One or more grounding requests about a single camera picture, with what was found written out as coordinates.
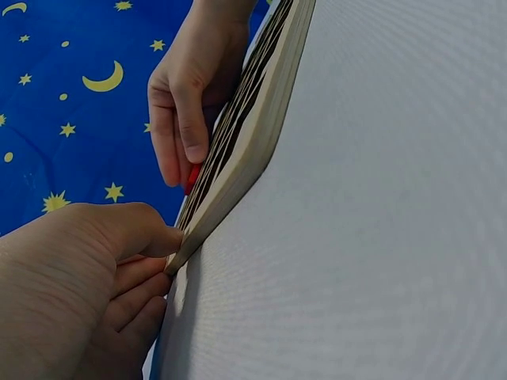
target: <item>blue fabric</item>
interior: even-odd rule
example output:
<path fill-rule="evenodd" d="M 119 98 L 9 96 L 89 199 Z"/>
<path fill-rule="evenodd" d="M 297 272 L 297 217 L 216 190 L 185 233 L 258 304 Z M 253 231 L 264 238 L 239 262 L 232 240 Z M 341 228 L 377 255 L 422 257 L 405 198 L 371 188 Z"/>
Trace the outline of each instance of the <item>blue fabric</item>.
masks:
<path fill-rule="evenodd" d="M 0 235 L 68 202 L 147 202 L 173 224 L 183 191 L 158 171 L 146 87 L 192 1 L 16 1 L 0 0 Z M 84 85 L 115 61 L 116 88 Z"/>

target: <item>yellow dot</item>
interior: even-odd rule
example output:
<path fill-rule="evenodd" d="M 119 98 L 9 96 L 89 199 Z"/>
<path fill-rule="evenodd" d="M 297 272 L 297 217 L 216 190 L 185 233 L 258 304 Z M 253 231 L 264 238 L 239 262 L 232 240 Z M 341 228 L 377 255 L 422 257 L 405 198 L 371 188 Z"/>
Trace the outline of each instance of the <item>yellow dot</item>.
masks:
<path fill-rule="evenodd" d="M 9 163 L 13 160 L 14 154 L 13 152 L 7 152 L 5 156 L 3 156 L 3 161 Z"/>

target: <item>fingernail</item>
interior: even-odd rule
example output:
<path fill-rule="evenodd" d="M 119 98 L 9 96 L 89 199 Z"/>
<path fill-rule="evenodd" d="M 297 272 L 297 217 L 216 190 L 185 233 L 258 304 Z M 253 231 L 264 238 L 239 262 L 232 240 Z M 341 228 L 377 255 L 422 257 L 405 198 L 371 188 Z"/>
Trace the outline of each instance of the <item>fingernail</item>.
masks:
<path fill-rule="evenodd" d="M 202 146 L 189 146 L 186 149 L 187 158 L 193 164 L 199 164 L 206 158 L 206 152 Z"/>

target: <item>finger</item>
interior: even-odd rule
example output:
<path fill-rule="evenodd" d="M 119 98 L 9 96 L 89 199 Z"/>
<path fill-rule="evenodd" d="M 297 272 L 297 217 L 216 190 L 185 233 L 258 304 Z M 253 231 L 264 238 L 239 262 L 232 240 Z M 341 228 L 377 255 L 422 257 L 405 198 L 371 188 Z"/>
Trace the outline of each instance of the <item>finger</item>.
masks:
<path fill-rule="evenodd" d="M 171 87 L 171 93 L 187 159 L 199 164 L 208 154 L 208 131 L 202 109 L 203 89 L 192 83 L 181 82 Z"/>
<path fill-rule="evenodd" d="M 114 298 L 105 311 L 105 323 L 116 331 L 120 331 L 139 314 L 150 299 L 158 295 L 166 295 L 170 285 L 170 278 L 164 273 L 160 273 L 127 293 Z"/>
<path fill-rule="evenodd" d="M 180 184 L 185 188 L 189 180 L 190 171 L 192 170 L 192 164 L 187 159 L 183 141 L 181 141 L 180 124 L 177 120 L 177 115 L 174 115 L 174 141 L 176 143 L 177 157 L 180 163 Z"/>
<path fill-rule="evenodd" d="M 128 259 L 119 261 L 118 265 L 128 264 L 128 263 L 131 263 L 132 261 L 137 261 L 137 260 L 142 260 L 142 259 L 146 259 L 146 257 L 143 255 L 134 255 L 132 257 L 129 257 Z"/>
<path fill-rule="evenodd" d="M 169 186 L 176 186 L 180 178 L 173 133 L 173 110 L 148 101 L 151 143 L 157 156 L 158 167 Z"/>
<path fill-rule="evenodd" d="M 137 287 L 151 277 L 161 273 L 166 266 L 166 259 L 142 259 L 123 264 L 116 270 L 113 285 L 113 297 Z"/>
<path fill-rule="evenodd" d="M 134 320 L 120 332 L 121 336 L 138 352 L 142 361 L 146 359 L 151 345 L 157 338 L 165 312 L 166 300 L 163 297 L 153 297 Z"/>
<path fill-rule="evenodd" d="M 95 207 L 97 215 L 94 218 L 101 222 L 104 244 L 116 261 L 136 254 L 167 257 L 179 249 L 182 232 L 166 226 L 153 207 L 145 203 Z"/>

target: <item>red fingernail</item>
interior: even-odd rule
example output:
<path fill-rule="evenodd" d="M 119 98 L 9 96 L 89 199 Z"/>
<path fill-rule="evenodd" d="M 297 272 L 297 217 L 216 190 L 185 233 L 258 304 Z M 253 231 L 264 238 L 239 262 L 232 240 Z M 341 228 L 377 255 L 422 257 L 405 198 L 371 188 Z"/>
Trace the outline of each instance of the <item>red fingernail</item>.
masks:
<path fill-rule="evenodd" d="M 193 189 L 193 186 L 196 184 L 201 167 L 202 164 L 197 164 L 192 167 L 192 172 L 190 172 L 189 180 L 187 181 L 187 185 L 185 187 L 186 196 L 190 194 L 190 192 Z"/>

